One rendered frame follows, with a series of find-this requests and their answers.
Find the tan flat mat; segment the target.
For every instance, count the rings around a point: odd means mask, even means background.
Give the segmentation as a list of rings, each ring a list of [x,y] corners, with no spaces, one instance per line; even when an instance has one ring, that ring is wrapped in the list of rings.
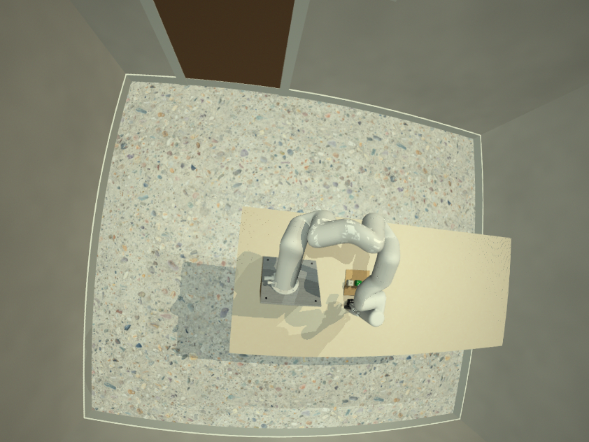
[[[370,271],[364,270],[350,270],[346,269],[346,278],[343,295],[355,295],[357,286],[355,286],[355,280],[361,280],[362,282],[369,276]],[[353,286],[347,286],[347,280],[354,280]]]

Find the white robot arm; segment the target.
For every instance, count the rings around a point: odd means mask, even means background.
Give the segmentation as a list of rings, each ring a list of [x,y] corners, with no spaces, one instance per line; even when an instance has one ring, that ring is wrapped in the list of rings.
[[[337,220],[333,213],[324,210],[291,219],[280,242],[276,272],[264,276],[264,280],[279,294],[294,293],[299,286],[296,278],[307,243],[313,248],[351,243],[368,253],[378,253],[372,274],[357,285],[353,303],[356,314],[364,321],[373,327],[382,325],[386,303],[382,290],[392,283],[399,266],[399,241],[377,213],[365,215],[362,224],[347,218]]]

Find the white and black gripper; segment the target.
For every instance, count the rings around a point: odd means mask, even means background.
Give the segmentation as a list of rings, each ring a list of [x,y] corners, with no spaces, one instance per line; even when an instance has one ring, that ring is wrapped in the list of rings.
[[[348,302],[347,302],[347,304],[348,304],[348,305],[345,305],[345,306],[344,306],[344,308],[346,308],[346,309],[350,309],[350,310],[348,310],[348,312],[349,312],[349,313],[351,313],[351,314],[353,314],[353,315],[355,315],[355,316],[358,316],[358,317],[359,317],[359,315],[358,315],[358,314],[356,314],[356,311],[357,311],[357,310],[355,309],[355,307],[354,307],[353,303],[351,303],[351,302],[349,303],[349,302],[350,302],[350,301],[348,301]]]

